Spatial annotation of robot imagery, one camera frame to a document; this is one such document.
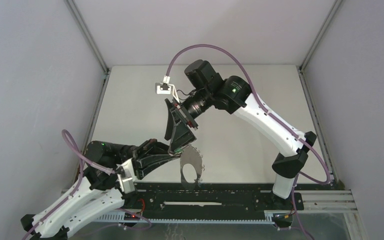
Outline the metal oval keyring plate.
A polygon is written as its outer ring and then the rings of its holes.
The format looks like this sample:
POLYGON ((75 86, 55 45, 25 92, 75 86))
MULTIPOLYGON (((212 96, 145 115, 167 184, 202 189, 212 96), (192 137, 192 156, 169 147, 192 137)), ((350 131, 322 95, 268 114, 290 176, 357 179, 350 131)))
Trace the metal oval keyring plate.
POLYGON ((180 156, 180 182, 186 191, 193 191, 202 182, 203 156, 196 147, 186 146, 180 156))

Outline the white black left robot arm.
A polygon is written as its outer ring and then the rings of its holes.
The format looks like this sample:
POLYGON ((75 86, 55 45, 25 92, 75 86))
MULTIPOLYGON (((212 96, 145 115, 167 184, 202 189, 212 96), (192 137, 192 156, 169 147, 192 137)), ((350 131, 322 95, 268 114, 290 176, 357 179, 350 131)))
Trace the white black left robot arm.
POLYGON ((73 144, 70 147, 85 167, 73 186, 51 206, 21 218, 25 240, 67 240, 107 212, 144 208, 135 182, 181 156, 170 153, 169 146, 156 139, 139 146, 92 141, 84 153, 73 144))

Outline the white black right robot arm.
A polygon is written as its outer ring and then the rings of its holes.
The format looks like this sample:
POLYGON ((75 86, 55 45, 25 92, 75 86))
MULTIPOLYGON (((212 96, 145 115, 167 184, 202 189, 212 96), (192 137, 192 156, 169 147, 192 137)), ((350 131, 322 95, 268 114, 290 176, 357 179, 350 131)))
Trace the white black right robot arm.
POLYGON ((198 128, 196 118, 210 107, 226 111, 251 124, 279 150, 272 164, 276 177, 270 201, 277 209, 288 206, 295 177, 308 159, 316 134, 293 128, 253 93, 248 82, 236 75, 223 79, 206 60, 194 61, 184 74, 194 87, 192 94, 182 102, 176 98, 165 100, 168 119, 164 138, 170 142, 168 153, 175 155, 196 140, 192 133, 198 128))

